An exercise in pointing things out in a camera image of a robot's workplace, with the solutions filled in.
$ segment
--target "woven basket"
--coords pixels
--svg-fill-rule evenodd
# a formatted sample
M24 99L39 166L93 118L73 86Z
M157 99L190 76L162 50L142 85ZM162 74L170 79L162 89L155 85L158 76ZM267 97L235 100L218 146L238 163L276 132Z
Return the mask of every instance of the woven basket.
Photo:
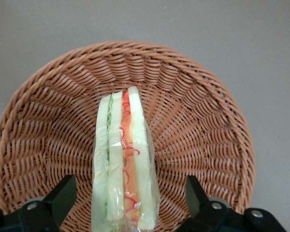
M100 98L137 86L155 145L161 193L155 231L189 216L185 177L237 212L249 206L255 158L245 119L225 86L167 47L107 42L73 50L38 70L0 119L0 208L46 195L66 174L77 202L64 231L90 231L92 150Z

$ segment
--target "black clamp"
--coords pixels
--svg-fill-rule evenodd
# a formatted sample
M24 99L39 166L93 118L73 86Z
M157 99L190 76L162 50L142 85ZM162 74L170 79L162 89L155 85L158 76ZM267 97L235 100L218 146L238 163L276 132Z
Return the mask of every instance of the black clamp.
M176 232L286 232L266 210L249 208L241 215L210 201L195 176L187 176L186 202L191 217Z
M66 175L42 201L26 203L5 216L0 209L0 232L60 232L75 201L75 176Z

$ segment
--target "wrapped sandwich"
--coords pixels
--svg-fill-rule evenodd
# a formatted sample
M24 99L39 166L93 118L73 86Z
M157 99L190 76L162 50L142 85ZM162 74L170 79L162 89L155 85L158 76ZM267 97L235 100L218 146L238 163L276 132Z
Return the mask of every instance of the wrapped sandwich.
M160 194L139 92L102 97L93 152L93 232L151 231Z

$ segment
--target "wicker basket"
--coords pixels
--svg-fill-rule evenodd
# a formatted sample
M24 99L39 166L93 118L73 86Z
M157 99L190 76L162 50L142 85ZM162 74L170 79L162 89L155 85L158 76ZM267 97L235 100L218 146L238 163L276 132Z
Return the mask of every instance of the wicker basket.
M0 119L0 208L17 209L75 174L77 202L64 231L90 231L92 149L100 98L136 85L155 144L161 206L155 231L189 216L185 177L237 212L249 206L255 158L245 119L225 86L167 47L107 42L73 50L38 70Z

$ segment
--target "tomato slice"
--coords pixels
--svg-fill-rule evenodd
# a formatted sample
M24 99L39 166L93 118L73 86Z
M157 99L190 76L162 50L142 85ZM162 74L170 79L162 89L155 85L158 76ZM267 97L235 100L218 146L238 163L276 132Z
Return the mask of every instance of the tomato slice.
M124 182L124 213L125 217L135 224L138 222L140 210L138 207L136 171L134 165L134 154L139 155L140 151L133 148L133 140L130 134L131 124L131 108L128 91L125 91L122 97L122 147L123 156L125 159L125 166L123 169L125 182Z

